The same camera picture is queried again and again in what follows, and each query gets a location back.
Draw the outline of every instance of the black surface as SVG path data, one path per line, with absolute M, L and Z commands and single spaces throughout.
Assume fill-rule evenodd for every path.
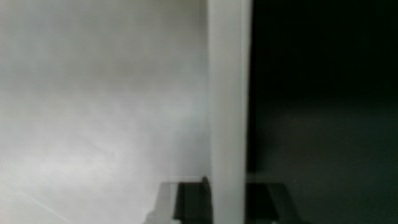
M 397 4 L 255 1 L 248 171 L 317 224 L 398 223 Z

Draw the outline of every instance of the white panel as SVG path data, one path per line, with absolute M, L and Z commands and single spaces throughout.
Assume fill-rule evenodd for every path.
M 244 223 L 250 0 L 210 0 L 216 224 Z

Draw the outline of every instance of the gray wall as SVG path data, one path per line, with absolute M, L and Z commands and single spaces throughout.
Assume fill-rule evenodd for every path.
M 139 224 L 210 174 L 207 60 L 205 1 L 3 1 L 0 223 Z

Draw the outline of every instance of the white wall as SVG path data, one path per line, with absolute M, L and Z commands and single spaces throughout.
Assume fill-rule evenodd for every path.
M 250 0 L 210 0 L 216 224 L 244 224 Z
M 210 173 L 202 0 L 0 1 L 0 223 L 143 223 Z

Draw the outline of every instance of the black object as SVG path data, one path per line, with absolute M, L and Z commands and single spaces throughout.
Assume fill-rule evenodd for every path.
M 250 183 L 248 224 L 305 224 L 285 184 Z
M 184 224 L 214 223 L 212 190 L 209 179 L 200 183 L 178 184 L 175 219 Z

